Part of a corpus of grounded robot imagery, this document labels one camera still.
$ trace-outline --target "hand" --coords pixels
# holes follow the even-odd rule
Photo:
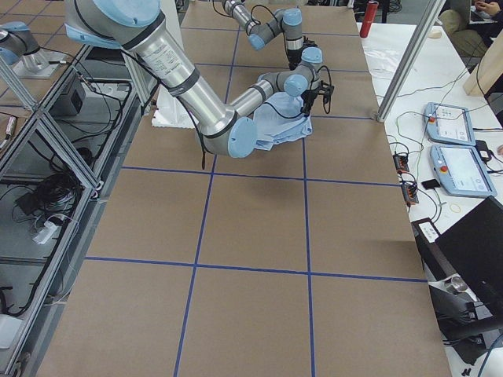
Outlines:
[[[498,13],[501,10],[497,2],[486,3],[477,1],[475,2],[475,7],[477,8],[477,10],[482,10],[483,12],[486,12],[491,17],[495,16],[496,13]]]

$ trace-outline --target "red bottle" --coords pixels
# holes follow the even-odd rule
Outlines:
[[[370,26],[376,17],[378,6],[379,2],[376,2],[375,0],[369,0],[367,3],[365,18],[363,19],[362,28],[360,29],[360,37],[367,38],[367,35],[369,35]]]

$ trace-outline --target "light blue cloth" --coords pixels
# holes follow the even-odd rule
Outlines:
[[[301,97],[290,97],[283,92],[274,94],[267,102],[284,116],[299,114],[303,106]],[[270,151],[276,144],[296,141],[313,133],[310,116],[302,114],[294,119],[285,119],[268,104],[263,104],[255,110],[253,120],[259,132],[255,149]]]

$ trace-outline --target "gray robot arm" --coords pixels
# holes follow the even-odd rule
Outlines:
[[[245,30],[248,41],[256,50],[284,34],[290,69],[295,69],[300,63],[304,49],[317,47],[313,41],[303,36],[302,13],[298,8],[279,9],[273,13],[271,21],[261,24],[253,18],[241,0],[222,0],[222,7]]]
[[[21,59],[26,69],[32,72],[49,65],[30,29],[20,21],[0,25],[0,56],[8,65]]]
[[[250,154],[257,133],[246,115],[278,90],[299,85],[306,90],[320,81],[317,64],[307,59],[292,72],[265,75],[254,86],[257,89],[224,104],[167,31],[159,0],[131,0],[127,7],[121,0],[65,0],[65,4],[68,36],[93,46],[136,53],[171,95],[194,114],[200,139],[214,154]],[[304,76],[301,84],[299,76]]]

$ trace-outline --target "person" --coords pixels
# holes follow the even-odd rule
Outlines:
[[[448,9],[440,14],[442,27],[457,53],[462,57],[483,57],[503,29],[503,0],[485,2],[476,0],[475,7],[487,13],[495,23],[468,25],[455,10]]]

